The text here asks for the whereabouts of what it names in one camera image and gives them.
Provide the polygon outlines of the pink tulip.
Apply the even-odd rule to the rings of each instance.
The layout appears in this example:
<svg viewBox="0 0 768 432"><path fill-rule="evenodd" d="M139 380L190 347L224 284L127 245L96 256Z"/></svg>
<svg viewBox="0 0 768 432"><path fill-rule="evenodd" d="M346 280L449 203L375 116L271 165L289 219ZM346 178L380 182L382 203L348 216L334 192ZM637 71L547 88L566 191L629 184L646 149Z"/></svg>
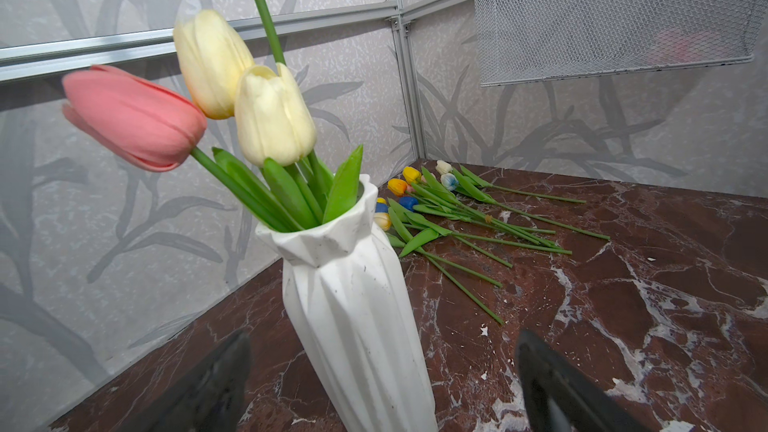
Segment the pink tulip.
<svg viewBox="0 0 768 432"><path fill-rule="evenodd" d="M268 228L301 229L241 160L221 148L212 157L198 148L207 119L185 97L111 66L68 73L62 85L65 118L128 163L162 173L193 157Z"/></svg>

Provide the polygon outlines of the pale yellow tulip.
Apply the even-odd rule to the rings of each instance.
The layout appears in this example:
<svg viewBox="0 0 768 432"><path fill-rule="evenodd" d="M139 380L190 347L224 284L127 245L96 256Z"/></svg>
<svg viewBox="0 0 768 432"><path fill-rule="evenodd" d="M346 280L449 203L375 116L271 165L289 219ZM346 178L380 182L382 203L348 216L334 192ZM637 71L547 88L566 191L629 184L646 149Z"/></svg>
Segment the pale yellow tulip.
<svg viewBox="0 0 768 432"><path fill-rule="evenodd" d="M212 16L213 23L216 26L229 25L214 10L204 10L190 21L202 25L207 30L209 27L203 23L206 13ZM174 29L186 23L178 23ZM257 65L240 35L235 34L232 43L220 40L212 48L206 50L194 46L184 52L176 52L180 70L194 103L211 119L235 119L234 109L237 83L248 68ZM239 160L257 178L262 182L265 181L261 170L250 163L245 156Z"/></svg>

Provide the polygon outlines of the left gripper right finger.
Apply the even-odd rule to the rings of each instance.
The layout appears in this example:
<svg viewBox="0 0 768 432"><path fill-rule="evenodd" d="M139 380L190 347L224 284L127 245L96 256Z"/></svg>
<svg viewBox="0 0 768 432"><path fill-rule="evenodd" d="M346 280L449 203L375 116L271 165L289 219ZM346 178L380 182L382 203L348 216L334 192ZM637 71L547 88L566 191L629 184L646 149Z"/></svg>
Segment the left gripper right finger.
<svg viewBox="0 0 768 432"><path fill-rule="evenodd" d="M539 336L520 332L516 363L533 431L645 431Z"/></svg>

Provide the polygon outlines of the aluminium frame crossbar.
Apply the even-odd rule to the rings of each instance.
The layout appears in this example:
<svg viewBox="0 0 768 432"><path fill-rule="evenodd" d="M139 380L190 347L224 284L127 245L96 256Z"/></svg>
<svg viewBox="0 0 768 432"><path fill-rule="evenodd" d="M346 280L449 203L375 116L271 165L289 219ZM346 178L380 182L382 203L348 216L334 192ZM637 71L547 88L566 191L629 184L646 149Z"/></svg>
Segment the aluminium frame crossbar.
<svg viewBox="0 0 768 432"><path fill-rule="evenodd" d="M394 16L396 12L396 2L387 0L376 4L278 15L273 18L273 28L276 35L287 36L328 27L383 20ZM235 20L228 26L216 26L212 16L206 13L203 23L209 27L207 30L202 25L190 21L175 29L6 47L1 50L1 81L20 81L66 73L92 65L149 59L176 51L184 52L194 46L206 50L220 40L232 43L235 34L239 34L242 40L267 36L264 25L258 18Z"/></svg>

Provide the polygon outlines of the pale blue white tulip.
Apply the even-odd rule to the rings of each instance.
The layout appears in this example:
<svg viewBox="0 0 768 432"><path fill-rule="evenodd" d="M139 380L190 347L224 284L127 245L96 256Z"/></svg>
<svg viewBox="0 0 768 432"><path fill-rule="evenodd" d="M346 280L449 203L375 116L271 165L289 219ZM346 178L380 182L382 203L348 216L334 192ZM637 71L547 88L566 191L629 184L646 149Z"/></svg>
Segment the pale blue white tulip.
<svg viewBox="0 0 768 432"><path fill-rule="evenodd" d="M501 207L503 209L506 209L508 211L517 213L517 214L522 215L524 217L527 217L527 218L530 218L530 219L534 219L534 220L537 220L537 221L540 221L540 222L544 222L544 223L547 223L547 224L555 225L555 226L558 226L558 227L561 227L561 228L564 228L564 229L567 229L567 230L571 230L571 231L574 231L574 232L578 232L578 233L581 233L583 235L587 235L587 236L598 238L598 239L603 239L603 240L606 240L606 241L610 241L611 240L611 238L609 236L604 235L604 234L600 234L600 233L597 233L597 232L592 232L592 231L584 230L584 229L581 229L581 228L577 228L577 227L574 227L574 226L571 226L571 225L568 225L568 224L564 224L564 223L561 223L561 222L558 222L558 221L555 221L555 220L552 220L552 219L548 219L548 218L545 218L545 217L542 217L542 216L539 216L539 215L536 215L536 214L531 214L531 213L528 213L528 212L524 212L522 210L513 208L511 206L499 203L494 198L492 198L490 195L488 195L485 192L482 192L480 189L478 189L474 185L474 183L471 182L469 179L467 179L464 175L461 175L461 174L458 174L458 173L456 173L456 174L454 174L454 173L442 174L441 177L440 177L440 182L441 182L441 185L446 190L451 190L451 191L455 191L457 193L461 193L461 194L463 194L465 196L473 198L476 201L479 201L479 202L482 202L482 203L486 203L486 204L490 204L490 205L494 205L494 206L497 206L497 207Z"/></svg>

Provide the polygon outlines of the white ribbed ceramic vase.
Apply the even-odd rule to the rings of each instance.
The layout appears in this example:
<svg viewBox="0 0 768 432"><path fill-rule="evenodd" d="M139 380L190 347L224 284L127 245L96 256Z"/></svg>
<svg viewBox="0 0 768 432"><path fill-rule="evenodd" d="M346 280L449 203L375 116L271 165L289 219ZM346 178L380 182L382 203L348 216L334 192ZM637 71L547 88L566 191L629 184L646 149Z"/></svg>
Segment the white ribbed ceramic vase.
<svg viewBox="0 0 768 432"><path fill-rule="evenodd" d="M349 431L435 431L435 400L400 260L374 222L377 187L310 230L255 233L283 259L287 315Z"/></svg>

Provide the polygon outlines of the orange yellow tulip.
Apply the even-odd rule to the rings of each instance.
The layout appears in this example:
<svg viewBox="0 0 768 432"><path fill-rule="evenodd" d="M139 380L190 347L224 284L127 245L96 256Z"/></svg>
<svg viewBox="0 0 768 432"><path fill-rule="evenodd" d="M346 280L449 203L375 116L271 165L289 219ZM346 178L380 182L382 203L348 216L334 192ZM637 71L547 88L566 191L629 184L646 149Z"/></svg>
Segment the orange yellow tulip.
<svg viewBox="0 0 768 432"><path fill-rule="evenodd" d="M397 196L398 198L407 197L407 193L410 191L409 185L404 180L396 179L396 178L390 179L387 182L387 188L395 196ZM507 267L510 267L510 268L513 267L513 265L511 263L509 263L509 262L501 259L500 257L498 257L498 256L496 256L496 255L486 251L485 249L482 249L482 248L480 248L478 246L475 246L474 244L472 244L471 242L466 241L463 238L459 238L459 241L461 241L462 243L467 244L468 246L470 246L471 248L475 249L476 251L482 253L483 255L485 255L485 256L487 256L487 257L489 257L489 258L491 258L491 259L493 259L493 260L495 260L495 261L497 261L497 262L499 262L499 263L501 263L501 264L503 264L503 265L505 265Z"/></svg>

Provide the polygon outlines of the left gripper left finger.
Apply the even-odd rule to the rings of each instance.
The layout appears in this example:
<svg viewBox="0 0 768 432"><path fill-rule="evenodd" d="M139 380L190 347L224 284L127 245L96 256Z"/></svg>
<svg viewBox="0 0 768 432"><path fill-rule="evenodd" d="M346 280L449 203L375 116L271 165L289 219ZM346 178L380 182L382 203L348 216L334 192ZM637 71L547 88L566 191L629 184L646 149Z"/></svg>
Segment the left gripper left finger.
<svg viewBox="0 0 768 432"><path fill-rule="evenodd" d="M120 429L234 431L244 412L250 365L250 339L239 330Z"/></svg>

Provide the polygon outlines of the tall cream tulip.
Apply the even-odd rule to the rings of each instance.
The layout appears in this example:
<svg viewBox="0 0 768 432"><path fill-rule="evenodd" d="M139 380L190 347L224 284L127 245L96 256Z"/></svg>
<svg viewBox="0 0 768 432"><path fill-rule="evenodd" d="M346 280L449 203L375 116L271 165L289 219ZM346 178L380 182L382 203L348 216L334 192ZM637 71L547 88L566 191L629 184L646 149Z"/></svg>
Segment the tall cream tulip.
<svg viewBox="0 0 768 432"><path fill-rule="evenodd" d="M275 59L274 69L279 63L286 65L266 0L255 0L255 3ZM330 172L331 178L322 176L318 182L312 178L309 165L305 162L285 168L267 159L264 166L258 168L265 179L265 186L290 217L298 222L300 230L307 230L335 220L356 204L363 151L364 148L358 146L335 173Z"/></svg>

